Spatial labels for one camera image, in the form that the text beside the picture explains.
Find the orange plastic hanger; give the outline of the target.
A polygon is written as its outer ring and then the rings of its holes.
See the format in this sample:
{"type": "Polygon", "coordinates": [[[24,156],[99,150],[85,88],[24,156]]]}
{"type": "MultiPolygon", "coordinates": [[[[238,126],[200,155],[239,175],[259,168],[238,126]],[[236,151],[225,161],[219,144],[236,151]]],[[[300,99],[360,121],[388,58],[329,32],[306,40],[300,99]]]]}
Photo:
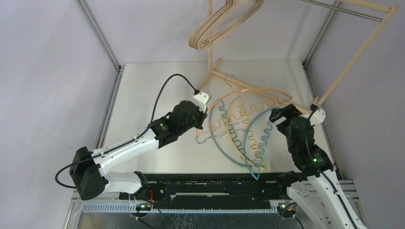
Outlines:
{"type": "MultiPolygon", "coordinates": [[[[204,86],[206,84],[208,84],[208,82],[211,80],[212,77],[217,77],[219,79],[223,79],[224,82],[226,83],[228,75],[225,75],[225,74],[223,74],[221,72],[213,70],[205,77],[205,79],[199,84],[199,86],[197,88],[199,90],[204,88],[204,86]]],[[[235,86],[239,87],[240,89],[239,90],[232,90],[230,93],[228,93],[227,95],[225,95],[225,96],[223,96],[223,97],[221,97],[219,99],[225,99],[225,98],[229,97],[230,95],[236,94],[236,93],[249,92],[249,93],[256,94],[256,95],[258,95],[260,97],[263,97],[263,98],[265,98],[267,100],[272,101],[273,105],[279,104],[279,105],[287,106],[289,104],[292,104],[293,97],[290,96],[289,94],[287,94],[284,91],[277,90],[277,89],[272,89],[272,88],[252,87],[251,85],[249,85],[249,84],[247,84],[245,82],[239,81],[239,80],[231,80],[230,83],[231,83],[231,85],[235,85],[235,86]]],[[[209,137],[209,136],[210,136],[210,133],[206,132],[206,134],[200,135],[198,137],[198,141],[202,142],[206,137],[209,137]]]]}

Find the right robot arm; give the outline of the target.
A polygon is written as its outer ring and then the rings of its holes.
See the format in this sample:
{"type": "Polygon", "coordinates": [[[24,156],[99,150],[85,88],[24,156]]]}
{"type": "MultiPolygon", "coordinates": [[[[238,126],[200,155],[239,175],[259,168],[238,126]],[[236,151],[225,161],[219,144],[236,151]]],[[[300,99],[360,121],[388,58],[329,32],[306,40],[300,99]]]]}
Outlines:
{"type": "Polygon", "coordinates": [[[365,224],[346,197],[336,170],[314,139],[314,127],[323,123],[326,112],[312,104],[303,114],[294,104],[273,109],[269,121],[280,118],[277,130],[286,138],[288,152],[300,174],[289,171],[277,177],[276,192],[291,198],[319,229],[364,229],[365,224]]]}

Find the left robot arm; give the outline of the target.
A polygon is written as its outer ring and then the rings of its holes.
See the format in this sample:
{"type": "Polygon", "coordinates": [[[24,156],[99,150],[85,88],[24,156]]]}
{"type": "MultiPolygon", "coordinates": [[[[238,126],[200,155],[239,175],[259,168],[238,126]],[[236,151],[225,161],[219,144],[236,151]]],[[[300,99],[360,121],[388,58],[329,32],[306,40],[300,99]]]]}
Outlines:
{"type": "Polygon", "coordinates": [[[206,112],[206,103],[181,101],[171,112],[152,121],[143,135],[93,151],[85,146],[78,149],[69,175],[80,198],[91,200],[107,192],[129,193],[138,199],[145,198],[149,194],[149,186],[141,172],[115,172],[114,168],[177,141],[192,128],[202,129],[206,112]]]}

